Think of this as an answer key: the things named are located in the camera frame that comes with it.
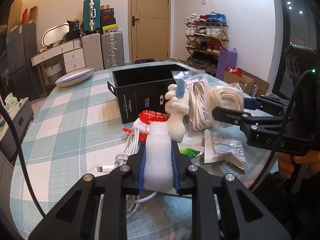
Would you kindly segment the person's right hand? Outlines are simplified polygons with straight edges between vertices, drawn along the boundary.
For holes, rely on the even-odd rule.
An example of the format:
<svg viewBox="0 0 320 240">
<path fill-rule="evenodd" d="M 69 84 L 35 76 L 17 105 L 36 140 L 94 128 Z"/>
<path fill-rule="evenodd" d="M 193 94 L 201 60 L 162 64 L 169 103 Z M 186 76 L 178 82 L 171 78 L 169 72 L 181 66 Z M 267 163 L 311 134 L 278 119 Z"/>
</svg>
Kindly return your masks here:
<svg viewBox="0 0 320 240">
<path fill-rule="evenodd" d="M 279 173 L 285 179 L 291 178 L 295 169 L 293 163 L 308 165 L 308 171 L 306 172 L 305 178 L 315 176 L 320 171 L 320 153 L 315 150 L 310 150 L 307 155 L 302 157 L 278 152 L 277 161 Z"/>
</svg>

